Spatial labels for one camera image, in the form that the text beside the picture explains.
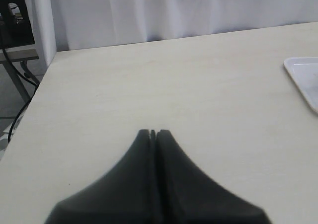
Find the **black object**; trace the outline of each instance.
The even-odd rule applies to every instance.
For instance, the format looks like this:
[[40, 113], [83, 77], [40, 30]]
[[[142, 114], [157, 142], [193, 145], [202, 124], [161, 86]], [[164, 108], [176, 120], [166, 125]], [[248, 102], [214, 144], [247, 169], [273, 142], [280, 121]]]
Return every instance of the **black object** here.
[[0, 0], [0, 14], [2, 48], [34, 44], [25, 0]]
[[204, 174], [169, 131], [140, 130], [99, 181], [58, 203], [46, 224], [270, 224]]

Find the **white table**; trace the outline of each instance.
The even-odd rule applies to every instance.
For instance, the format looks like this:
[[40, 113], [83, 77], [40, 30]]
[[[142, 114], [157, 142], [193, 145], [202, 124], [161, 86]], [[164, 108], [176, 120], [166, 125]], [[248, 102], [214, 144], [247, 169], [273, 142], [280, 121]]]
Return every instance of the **white table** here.
[[[29, 60], [38, 59], [38, 54], [36, 53], [35, 45], [26, 45], [19, 46], [14, 48], [6, 49], [6, 52], [12, 62], [22, 62], [25, 67], [23, 69], [27, 69], [26, 62]], [[20, 93], [22, 99], [27, 102], [30, 100], [30, 95], [25, 89], [23, 83], [21, 82], [19, 76], [16, 74], [14, 69], [10, 66], [10, 64], [5, 59], [3, 52], [0, 50], [0, 64], [3, 64], [4, 69], [10, 76], [12, 82], [14, 83], [16, 89]]]
[[0, 162], [0, 223], [41, 224], [137, 131], [170, 129], [275, 224], [318, 219], [318, 117], [283, 69], [318, 56], [318, 23], [59, 52]]

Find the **curtain fold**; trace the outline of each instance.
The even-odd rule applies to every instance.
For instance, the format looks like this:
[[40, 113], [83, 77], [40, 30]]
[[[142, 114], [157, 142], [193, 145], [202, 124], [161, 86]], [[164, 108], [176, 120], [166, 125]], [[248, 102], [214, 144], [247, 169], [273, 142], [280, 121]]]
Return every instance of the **curtain fold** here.
[[26, 0], [39, 54], [318, 21], [317, 0]]

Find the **black cable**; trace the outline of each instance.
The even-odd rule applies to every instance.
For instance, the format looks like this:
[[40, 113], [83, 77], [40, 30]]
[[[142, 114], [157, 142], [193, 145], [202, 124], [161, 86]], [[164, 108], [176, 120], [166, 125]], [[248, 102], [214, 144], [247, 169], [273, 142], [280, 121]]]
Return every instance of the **black cable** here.
[[8, 134], [8, 143], [10, 143], [10, 141], [11, 141], [12, 131], [13, 131], [13, 128], [14, 128], [14, 126], [15, 126], [16, 121], [19, 119], [20, 115], [21, 115], [22, 112], [26, 109], [26, 107], [30, 104], [32, 98], [33, 98], [33, 97], [31, 97], [30, 100], [28, 100], [28, 101], [23, 105], [23, 107], [21, 108], [21, 110], [19, 111], [19, 113], [17, 114], [17, 116], [15, 117], [14, 121], [12, 122], [12, 125], [11, 125], [10, 130], [9, 130], [9, 134]]
[[4, 43], [3, 43], [3, 39], [2, 39], [2, 34], [0, 31], [0, 45], [1, 45], [1, 49], [3, 52], [3, 55], [5, 57], [5, 59], [7, 60], [7, 62], [9, 63], [9, 65], [13, 68], [13, 70], [16, 72], [16, 74], [18, 74], [18, 76], [20, 78], [22, 78], [23, 80], [25, 80], [26, 82], [28, 82], [29, 84], [32, 84], [33, 86], [37, 87], [38, 85], [35, 84], [34, 82], [30, 81], [29, 79], [27, 79], [25, 76], [23, 76], [18, 69], [15, 68], [15, 66], [13, 65], [12, 61], [10, 60], [8, 53], [6, 52], [5, 48], [4, 48]]

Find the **metal stand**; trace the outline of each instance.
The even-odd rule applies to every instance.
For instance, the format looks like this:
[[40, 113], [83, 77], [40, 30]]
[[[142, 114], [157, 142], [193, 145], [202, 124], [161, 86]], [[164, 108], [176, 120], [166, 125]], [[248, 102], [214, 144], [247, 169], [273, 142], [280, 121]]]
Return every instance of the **metal stand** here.
[[4, 66], [4, 69], [6, 70], [6, 72], [9, 74], [11, 80], [13, 81], [16, 89], [18, 90], [18, 92], [20, 93], [22, 99], [27, 102], [30, 100], [30, 95], [29, 93], [26, 91], [23, 83], [21, 82], [20, 78], [18, 77], [18, 75], [15, 73], [15, 71], [12, 69], [12, 67], [10, 66], [10, 64], [8, 62], [1, 62]]

